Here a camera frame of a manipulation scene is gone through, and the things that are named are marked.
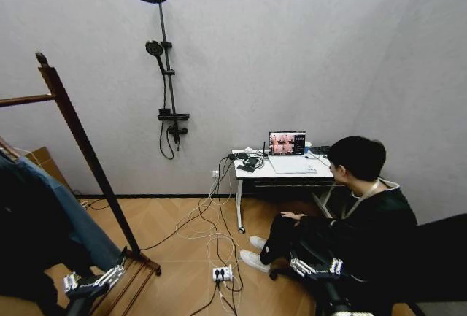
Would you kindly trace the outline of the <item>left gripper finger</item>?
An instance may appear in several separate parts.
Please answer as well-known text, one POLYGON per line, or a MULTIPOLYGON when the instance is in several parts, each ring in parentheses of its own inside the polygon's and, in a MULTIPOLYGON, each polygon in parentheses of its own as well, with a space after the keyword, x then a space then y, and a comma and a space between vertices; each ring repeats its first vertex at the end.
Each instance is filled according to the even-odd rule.
POLYGON ((117 281, 121 278, 121 276, 125 273, 125 263, 127 258, 128 248, 124 247, 119 258, 117 259, 117 263, 113 266, 110 270, 105 272, 102 276, 100 276, 94 283, 94 287, 102 287, 104 285, 108 285, 112 288, 117 281))
POLYGON ((76 290, 78 288, 78 281, 80 279, 80 275, 77 275, 75 272, 71 274, 67 274, 63 278, 63 289, 65 293, 70 293, 72 290, 76 290))

